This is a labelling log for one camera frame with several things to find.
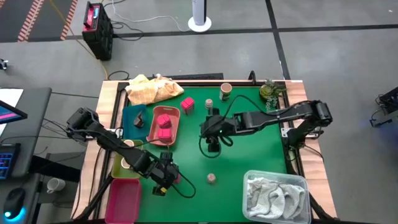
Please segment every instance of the white towel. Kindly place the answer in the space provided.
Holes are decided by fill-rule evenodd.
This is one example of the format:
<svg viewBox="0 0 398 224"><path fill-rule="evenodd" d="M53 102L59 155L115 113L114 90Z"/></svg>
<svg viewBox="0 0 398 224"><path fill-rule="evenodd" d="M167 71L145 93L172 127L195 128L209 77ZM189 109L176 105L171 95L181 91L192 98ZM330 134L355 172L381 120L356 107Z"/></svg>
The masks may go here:
<svg viewBox="0 0 398 224"><path fill-rule="evenodd" d="M296 185L279 184L263 177L248 180L250 217L294 219L303 209L305 190Z"/></svg>

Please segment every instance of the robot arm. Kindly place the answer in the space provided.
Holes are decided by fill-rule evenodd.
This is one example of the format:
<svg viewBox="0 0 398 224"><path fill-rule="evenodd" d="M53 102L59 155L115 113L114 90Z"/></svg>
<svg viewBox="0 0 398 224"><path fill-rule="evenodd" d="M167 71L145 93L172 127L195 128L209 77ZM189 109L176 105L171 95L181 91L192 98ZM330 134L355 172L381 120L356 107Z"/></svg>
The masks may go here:
<svg viewBox="0 0 398 224"><path fill-rule="evenodd" d="M85 139L86 136L92 136L103 149L122 155L134 172L154 180L157 186L153 193L156 195L164 195L178 177L178 166L173 164L171 152L163 152L159 159L149 151L129 147L117 135L104 129L98 121L98 115L88 108L79 108L67 123L70 138Z"/></svg>
<svg viewBox="0 0 398 224"><path fill-rule="evenodd" d="M265 113L262 111L247 111L235 113L232 118L225 118L220 115L217 108L213 108L201 124L201 137L206 142L214 144L216 138L227 138L228 136L241 136L254 134L268 125L304 119L303 123L287 133L288 144L292 147L300 147L305 137L316 127L326 127L333 118L326 103L321 101L303 101L292 105L289 108ZM209 146L210 152L216 152Z"/></svg>

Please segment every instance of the concrete floor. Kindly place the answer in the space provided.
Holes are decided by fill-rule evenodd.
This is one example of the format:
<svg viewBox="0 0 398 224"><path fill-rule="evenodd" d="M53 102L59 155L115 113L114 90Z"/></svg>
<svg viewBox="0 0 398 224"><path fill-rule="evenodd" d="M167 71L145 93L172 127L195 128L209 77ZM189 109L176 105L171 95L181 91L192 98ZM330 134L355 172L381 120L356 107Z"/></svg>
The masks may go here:
<svg viewBox="0 0 398 224"><path fill-rule="evenodd" d="M85 4L78 2L74 30L81 29ZM272 0L272 5L278 27L381 25L398 20L396 1ZM213 29L271 27L263 0L213 0L209 7ZM131 19L178 17L183 29L190 8L190 2L182 0L127 0L116 5ZM107 11L115 18L111 6ZM177 30L168 19L131 25L144 32ZM309 99L327 102L334 118L320 146L338 216L346 221L397 223L397 127L374 129L368 119L376 110L375 97L398 84L398 30L289 32L280 33L280 38L291 78L304 81ZM53 91L98 96L104 79L101 67L74 40L0 44L0 54L12 63L8 75L0 73L0 86L49 86ZM109 72L126 70L132 77L223 72L225 78L246 79L255 70L259 78L283 79L272 33L115 39L113 59L105 66ZM65 122L81 106L95 109L96 100L53 95L46 117ZM41 139L37 151L45 146L49 152L83 150L72 141ZM66 220L70 214L70 209L42 210L40 223Z"/></svg>

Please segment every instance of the yellow cloth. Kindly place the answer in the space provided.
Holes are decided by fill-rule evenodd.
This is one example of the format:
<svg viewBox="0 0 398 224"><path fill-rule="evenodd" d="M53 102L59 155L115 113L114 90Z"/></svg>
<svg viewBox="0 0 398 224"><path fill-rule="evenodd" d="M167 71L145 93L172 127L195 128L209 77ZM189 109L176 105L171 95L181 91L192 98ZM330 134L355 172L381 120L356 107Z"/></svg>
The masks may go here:
<svg viewBox="0 0 398 224"><path fill-rule="evenodd" d="M126 87L127 95L132 105L156 103L162 100L178 96L184 89L171 78L156 75L153 80L148 80L144 75L138 75L129 80Z"/></svg>

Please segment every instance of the white cup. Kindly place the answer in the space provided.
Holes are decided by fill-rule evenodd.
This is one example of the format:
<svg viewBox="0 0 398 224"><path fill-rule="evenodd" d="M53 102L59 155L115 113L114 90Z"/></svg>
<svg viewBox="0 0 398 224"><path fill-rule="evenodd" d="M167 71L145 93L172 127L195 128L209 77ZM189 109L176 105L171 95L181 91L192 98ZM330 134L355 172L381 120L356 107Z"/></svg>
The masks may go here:
<svg viewBox="0 0 398 224"><path fill-rule="evenodd" d="M58 178L51 178L47 182L47 193L52 194L56 191L60 191L65 187L65 181Z"/></svg>

